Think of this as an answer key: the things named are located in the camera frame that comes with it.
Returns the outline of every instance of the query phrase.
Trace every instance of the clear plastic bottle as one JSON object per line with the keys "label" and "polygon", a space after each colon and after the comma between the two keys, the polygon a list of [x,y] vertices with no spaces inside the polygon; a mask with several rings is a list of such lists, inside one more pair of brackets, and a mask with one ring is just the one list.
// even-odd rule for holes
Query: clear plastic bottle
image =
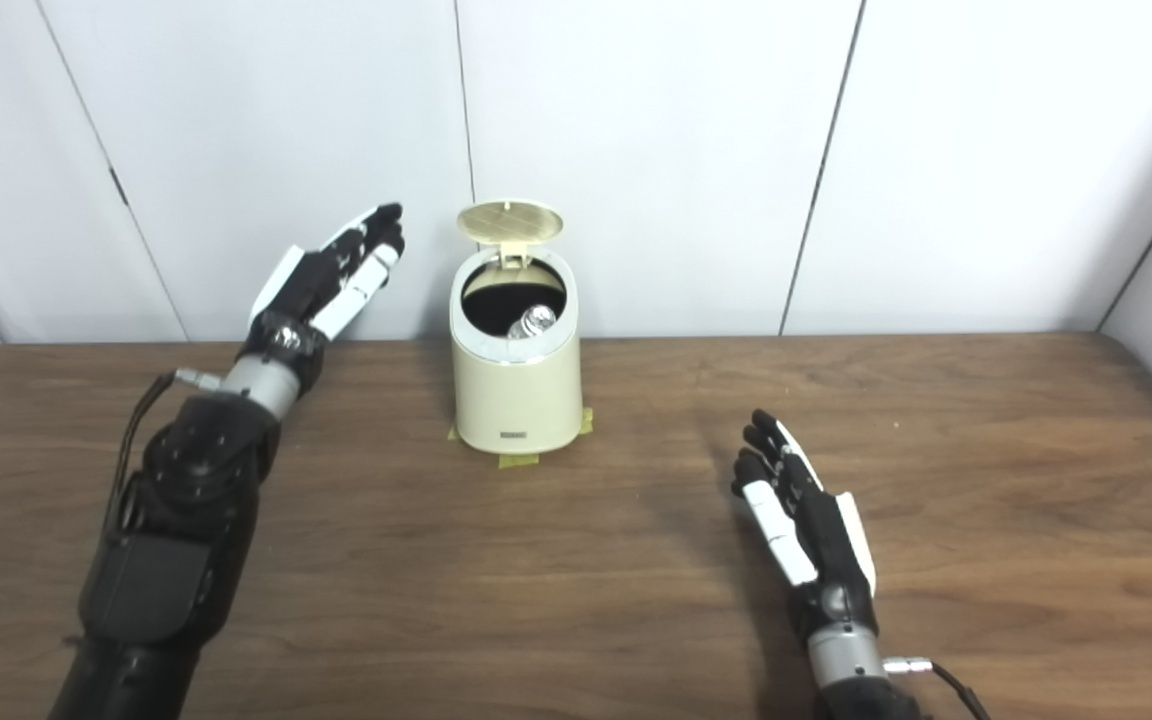
{"label": "clear plastic bottle", "polygon": [[558,316],[554,314],[554,311],[550,310],[548,306],[528,306],[526,312],[522,314],[522,318],[518,318],[513,325],[509,325],[509,334],[507,334],[507,338],[509,338],[509,340],[536,338],[538,334],[552,327],[554,323],[558,323]]}

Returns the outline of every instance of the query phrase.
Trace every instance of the cable connector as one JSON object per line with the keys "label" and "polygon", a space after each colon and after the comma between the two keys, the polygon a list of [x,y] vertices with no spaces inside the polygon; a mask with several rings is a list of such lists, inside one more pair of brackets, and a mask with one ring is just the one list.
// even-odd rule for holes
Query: cable connector
{"label": "cable connector", "polygon": [[915,673],[931,673],[934,665],[927,657],[885,657],[882,669],[887,670],[888,675],[914,675]]}
{"label": "cable connector", "polygon": [[189,384],[189,386],[194,386],[198,389],[205,389],[206,392],[217,392],[220,389],[220,378],[212,376],[211,373],[204,373],[202,370],[195,370],[192,367],[177,367],[175,378],[183,384]]}

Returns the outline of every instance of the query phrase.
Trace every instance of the robotic hand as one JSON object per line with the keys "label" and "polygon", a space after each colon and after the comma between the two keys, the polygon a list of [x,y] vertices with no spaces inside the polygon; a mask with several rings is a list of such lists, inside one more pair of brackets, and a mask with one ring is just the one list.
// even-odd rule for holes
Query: robotic hand
{"label": "robotic hand", "polygon": [[829,720],[922,720],[918,702],[890,675],[933,670],[977,720],[988,715],[972,689],[925,657],[878,653],[874,561],[851,493],[832,495],[781,420],[755,410],[732,492],[749,502],[790,583],[794,631],[806,646]]}
{"label": "robotic hand", "polygon": [[[399,205],[372,210],[320,250],[293,247],[252,306],[229,374],[160,376],[123,435],[96,560],[79,600],[83,637],[51,720],[172,720],[202,646],[220,632],[256,529],[280,420],[336,338],[403,252]],[[150,439],[127,475],[137,425],[175,379],[204,391]]]}

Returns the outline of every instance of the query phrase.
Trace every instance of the black cable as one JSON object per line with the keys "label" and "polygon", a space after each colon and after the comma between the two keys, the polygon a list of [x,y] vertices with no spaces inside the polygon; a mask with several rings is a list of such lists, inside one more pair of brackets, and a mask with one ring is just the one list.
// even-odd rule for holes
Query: black cable
{"label": "black cable", "polygon": [[154,378],[154,381],[146,388],[145,395],[136,402],[132,408],[132,416],[127,420],[127,429],[123,430],[123,442],[118,448],[118,462],[114,465],[114,484],[109,488],[109,502],[105,506],[105,530],[108,532],[116,523],[119,500],[123,497],[123,488],[127,484],[127,464],[132,456],[132,441],[136,439],[136,429],[141,426],[141,420],[150,407],[154,406],[158,397],[172,387],[175,381],[175,373],[164,373]]}
{"label": "black cable", "polygon": [[954,688],[954,692],[958,694],[958,699],[963,702],[963,705],[968,706],[968,712],[975,717],[975,720],[990,720],[988,712],[984,711],[984,706],[980,705],[979,698],[972,692],[972,688],[960,683],[954,674],[945,669],[943,666],[937,665],[937,662],[932,664],[932,672],[940,675],[941,680],[950,684],[950,688]]}

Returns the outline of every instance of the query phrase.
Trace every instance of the wall seam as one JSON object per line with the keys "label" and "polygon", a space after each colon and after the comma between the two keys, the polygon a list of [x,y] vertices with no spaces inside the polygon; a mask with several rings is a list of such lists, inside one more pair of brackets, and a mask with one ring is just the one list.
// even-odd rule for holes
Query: wall seam
{"label": "wall seam", "polygon": [[851,44],[847,45],[847,60],[842,65],[842,78],[838,82],[838,96],[833,100],[833,114],[829,118],[829,130],[824,136],[824,150],[820,151],[820,167],[817,168],[817,179],[812,187],[812,200],[808,204],[808,217],[803,223],[803,236],[799,237],[799,251],[794,259],[794,273],[790,274],[790,290],[785,294],[785,310],[781,311],[781,328],[778,334],[785,334],[785,325],[790,319],[790,302],[794,301],[795,287],[799,283],[799,270],[803,268],[803,253],[808,247],[808,234],[812,232],[812,218],[814,217],[814,205],[820,196],[820,182],[824,180],[824,168],[829,160],[829,146],[833,143],[833,131],[838,127],[838,112],[842,108],[842,96],[847,91],[847,76],[851,74],[851,60],[856,54],[856,40],[861,37],[861,22],[865,18],[865,0],[861,0],[861,7],[856,9],[856,24],[851,29]]}

